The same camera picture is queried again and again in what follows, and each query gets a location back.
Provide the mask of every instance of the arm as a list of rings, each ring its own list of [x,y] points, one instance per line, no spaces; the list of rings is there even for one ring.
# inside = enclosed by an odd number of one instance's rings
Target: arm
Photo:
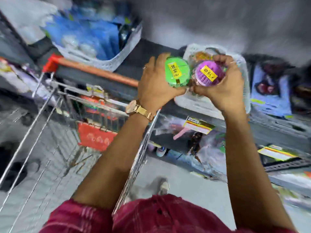
[[[241,72],[230,56],[214,59],[228,66],[224,80],[214,87],[194,86],[192,90],[208,96],[225,118],[228,188],[236,226],[296,231],[260,162],[245,113]]]
[[[185,88],[172,88],[165,81],[165,60],[151,57],[138,84],[138,100],[148,112],[156,113],[172,98],[185,93]],[[111,145],[102,154],[73,195],[78,203],[114,208],[138,151],[142,135],[149,121],[141,114],[131,115]]]

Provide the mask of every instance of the hand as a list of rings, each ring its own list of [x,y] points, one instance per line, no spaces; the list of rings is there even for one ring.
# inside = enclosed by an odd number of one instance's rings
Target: hand
[[[229,55],[213,57],[221,65],[227,66],[225,78],[216,86],[192,86],[190,91],[208,97],[223,116],[245,114],[243,102],[244,80],[234,59]]]
[[[138,101],[153,114],[168,101],[186,92],[186,87],[174,88],[165,80],[165,61],[169,56],[170,53],[162,53],[157,60],[151,57],[138,83]]]

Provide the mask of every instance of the purple lid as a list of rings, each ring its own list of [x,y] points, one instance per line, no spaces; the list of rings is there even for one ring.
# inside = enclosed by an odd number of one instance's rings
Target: purple lid
[[[196,67],[195,77],[202,86],[215,86],[225,77],[225,72],[215,61],[203,61]]]

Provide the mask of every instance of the gold watch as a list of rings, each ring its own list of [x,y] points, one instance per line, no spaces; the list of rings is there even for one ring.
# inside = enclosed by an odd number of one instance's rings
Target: gold watch
[[[125,112],[127,114],[140,113],[145,116],[150,122],[153,121],[154,115],[152,113],[148,113],[146,109],[144,109],[141,105],[139,105],[137,100],[131,101],[125,108]]]

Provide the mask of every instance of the shirt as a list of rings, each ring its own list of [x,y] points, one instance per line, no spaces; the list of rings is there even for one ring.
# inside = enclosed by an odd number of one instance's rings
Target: shirt
[[[40,233],[148,233],[232,232],[215,214],[171,194],[154,195],[111,210],[89,207],[67,200],[50,215]],[[236,233],[252,233],[236,230]],[[294,233],[275,228],[269,233]]]

